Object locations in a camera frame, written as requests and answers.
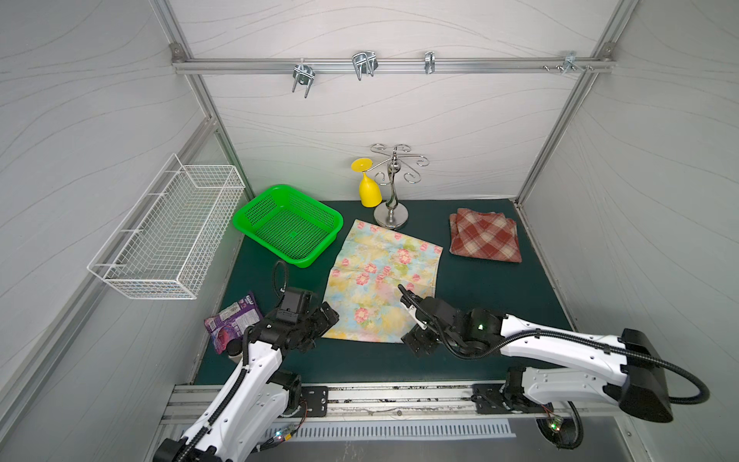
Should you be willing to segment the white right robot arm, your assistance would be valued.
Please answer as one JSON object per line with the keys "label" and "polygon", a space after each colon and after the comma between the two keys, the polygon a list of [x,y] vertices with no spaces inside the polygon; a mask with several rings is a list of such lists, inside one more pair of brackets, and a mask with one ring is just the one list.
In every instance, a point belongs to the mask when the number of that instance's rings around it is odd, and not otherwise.
{"label": "white right robot arm", "polygon": [[461,360],[503,355],[552,365],[549,371],[510,369],[495,406],[523,413],[536,404],[601,402],[643,421],[673,420],[665,370],[639,330],[625,329],[619,336],[573,333],[482,308],[463,312],[411,292],[400,302],[414,321],[401,340],[415,356],[444,347]]}

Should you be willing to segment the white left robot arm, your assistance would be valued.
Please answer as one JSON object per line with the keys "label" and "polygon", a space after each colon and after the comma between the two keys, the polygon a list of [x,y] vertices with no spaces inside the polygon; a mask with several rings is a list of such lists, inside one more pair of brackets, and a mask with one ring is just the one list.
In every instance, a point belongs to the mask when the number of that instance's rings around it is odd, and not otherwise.
{"label": "white left robot arm", "polygon": [[307,352],[315,340],[338,323],[326,302],[312,308],[279,307],[252,325],[242,343],[242,361],[196,422],[177,439],[159,444],[155,461],[244,461],[264,443],[278,445],[283,436],[265,437],[281,416],[301,409],[300,375],[283,371],[288,352]]}

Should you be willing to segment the pastel floral skirt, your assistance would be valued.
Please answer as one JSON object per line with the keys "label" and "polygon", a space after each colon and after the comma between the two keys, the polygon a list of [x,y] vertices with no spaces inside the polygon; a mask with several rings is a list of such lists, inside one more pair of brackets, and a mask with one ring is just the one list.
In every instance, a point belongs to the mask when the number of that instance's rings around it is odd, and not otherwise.
{"label": "pastel floral skirt", "polygon": [[339,321],[332,340],[399,344],[415,325],[399,286],[434,296],[442,246],[356,219],[331,269],[324,301]]}

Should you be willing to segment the red plaid skirt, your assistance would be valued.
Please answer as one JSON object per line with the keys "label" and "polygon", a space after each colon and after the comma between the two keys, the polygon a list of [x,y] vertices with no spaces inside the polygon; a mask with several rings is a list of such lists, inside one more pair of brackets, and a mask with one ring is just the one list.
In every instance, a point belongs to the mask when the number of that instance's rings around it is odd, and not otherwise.
{"label": "red plaid skirt", "polygon": [[505,263],[522,263],[518,227],[503,213],[459,208],[450,215],[453,255]]}

